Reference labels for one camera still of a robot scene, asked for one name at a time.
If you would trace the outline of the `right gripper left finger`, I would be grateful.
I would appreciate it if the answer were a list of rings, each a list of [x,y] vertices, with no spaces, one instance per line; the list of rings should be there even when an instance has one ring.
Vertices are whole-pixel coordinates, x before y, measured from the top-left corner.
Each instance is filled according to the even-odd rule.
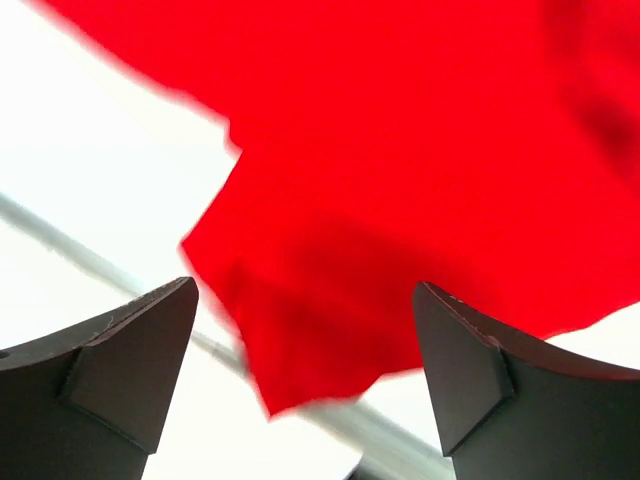
[[[1,352],[4,480],[139,479],[198,303],[191,277]]]

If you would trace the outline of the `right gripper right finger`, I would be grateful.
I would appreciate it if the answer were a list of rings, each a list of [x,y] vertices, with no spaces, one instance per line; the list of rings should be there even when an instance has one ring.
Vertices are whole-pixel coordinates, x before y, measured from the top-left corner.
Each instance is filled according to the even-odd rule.
[[[430,283],[413,310],[457,478],[638,479],[638,371],[546,343]]]

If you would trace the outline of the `red t shirt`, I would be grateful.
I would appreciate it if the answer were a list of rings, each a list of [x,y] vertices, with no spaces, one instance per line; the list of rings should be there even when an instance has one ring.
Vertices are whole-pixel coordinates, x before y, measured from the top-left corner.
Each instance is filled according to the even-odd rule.
[[[422,359],[421,281],[535,337],[639,299],[635,1],[54,1],[226,119],[181,244],[272,415]]]

